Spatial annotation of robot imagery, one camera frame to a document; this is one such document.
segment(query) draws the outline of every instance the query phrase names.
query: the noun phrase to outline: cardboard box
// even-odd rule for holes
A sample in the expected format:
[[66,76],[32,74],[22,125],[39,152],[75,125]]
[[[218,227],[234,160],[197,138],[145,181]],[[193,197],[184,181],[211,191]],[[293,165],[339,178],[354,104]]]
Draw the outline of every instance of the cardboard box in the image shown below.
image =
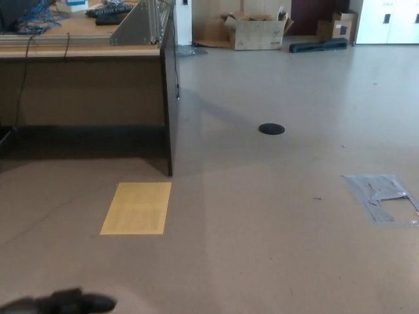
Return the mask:
[[349,43],[353,43],[355,40],[356,27],[358,24],[358,13],[351,10],[349,13],[333,13],[332,21],[351,21],[352,22]]
[[[275,21],[269,14],[246,14],[236,12],[224,15],[224,27],[228,31],[227,45],[233,50],[277,50],[282,47],[283,35],[293,24],[285,17]],[[196,43],[202,46],[224,48],[223,39],[215,41],[214,34]]]
[[351,28],[351,21],[319,21],[317,26],[317,38],[320,41],[345,38],[350,42]]

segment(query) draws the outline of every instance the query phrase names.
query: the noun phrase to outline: blue cable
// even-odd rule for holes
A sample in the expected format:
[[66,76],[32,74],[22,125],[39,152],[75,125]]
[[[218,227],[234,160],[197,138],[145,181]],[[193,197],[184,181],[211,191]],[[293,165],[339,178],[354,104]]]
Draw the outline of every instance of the blue cable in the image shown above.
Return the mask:
[[28,15],[18,20],[19,33],[41,35],[48,29],[61,26],[58,21],[65,18],[69,15],[50,10],[50,0],[41,0]]

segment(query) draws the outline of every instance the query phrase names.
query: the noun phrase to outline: floor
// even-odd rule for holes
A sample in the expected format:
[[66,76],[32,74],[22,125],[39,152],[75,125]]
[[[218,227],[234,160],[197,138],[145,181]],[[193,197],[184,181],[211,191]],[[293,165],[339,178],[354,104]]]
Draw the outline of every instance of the floor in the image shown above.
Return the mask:
[[0,302],[82,286],[120,314],[419,312],[418,229],[374,225],[341,177],[419,197],[418,47],[180,63],[164,235],[99,236],[119,182],[169,180],[153,158],[6,158]]

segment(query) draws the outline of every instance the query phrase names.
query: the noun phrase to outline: door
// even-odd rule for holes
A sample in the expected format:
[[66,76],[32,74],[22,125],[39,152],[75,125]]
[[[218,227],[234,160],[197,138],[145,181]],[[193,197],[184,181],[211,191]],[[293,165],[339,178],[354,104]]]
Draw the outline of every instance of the door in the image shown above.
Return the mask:
[[192,0],[176,0],[177,44],[192,44]]
[[394,18],[395,4],[406,0],[364,0],[357,44],[386,44]]
[[397,3],[388,43],[419,44],[419,0]]

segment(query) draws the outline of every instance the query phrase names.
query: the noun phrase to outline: black object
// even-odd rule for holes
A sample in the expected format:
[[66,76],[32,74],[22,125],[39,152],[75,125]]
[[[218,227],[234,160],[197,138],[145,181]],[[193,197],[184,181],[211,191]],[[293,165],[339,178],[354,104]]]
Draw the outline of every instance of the black object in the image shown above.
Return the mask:
[[96,25],[119,25],[125,19],[126,15],[122,14],[113,14],[113,15],[99,15],[96,18]]
[[44,298],[22,298],[0,307],[0,314],[90,314],[112,311],[116,301],[81,289],[58,291]]
[[86,15],[89,18],[97,18],[101,15],[112,15],[112,14],[120,14],[120,13],[129,13],[134,8],[133,5],[112,5],[110,7],[94,9],[94,10],[87,10]]
[[293,54],[298,52],[314,52],[326,50],[345,50],[348,47],[348,40],[345,38],[331,39],[320,43],[290,44],[289,51]]
[[259,131],[268,135],[279,135],[285,132],[285,128],[276,123],[265,123],[259,126]]
[[0,0],[0,32],[13,31],[19,18],[27,15],[41,0]]
[[346,35],[346,32],[348,31],[348,28],[346,26],[341,26],[340,27],[340,34],[341,35]]
[[389,24],[390,23],[390,18],[392,17],[391,14],[386,14],[384,16],[384,24]]
[[349,13],[350,0],[342,0],[342,13]]

